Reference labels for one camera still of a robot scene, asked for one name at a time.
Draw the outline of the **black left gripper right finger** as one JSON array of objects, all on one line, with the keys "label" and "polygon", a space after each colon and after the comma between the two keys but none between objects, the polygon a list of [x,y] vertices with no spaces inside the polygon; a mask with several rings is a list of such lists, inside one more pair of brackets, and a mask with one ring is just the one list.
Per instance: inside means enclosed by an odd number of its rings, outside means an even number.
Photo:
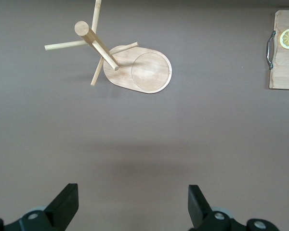
[{"label": "black left gripper right finger", "polygon": [[247,221],[245,225],[221,209],[212,210],[198,185],[188,187],[188,212],[193,231],[277,231],[273,223],[259,218]]}]

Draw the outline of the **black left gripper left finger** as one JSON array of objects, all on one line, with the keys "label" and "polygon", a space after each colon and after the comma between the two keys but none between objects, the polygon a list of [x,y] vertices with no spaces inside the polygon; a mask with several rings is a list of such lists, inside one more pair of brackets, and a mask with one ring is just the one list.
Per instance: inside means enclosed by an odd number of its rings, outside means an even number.
[{"label": "black left gripper left finger", "polygon": [[44,210],[28,212],[7,225],[0,219],[0,231],[64,231],[78,208],[78,185],[69,183]]}]

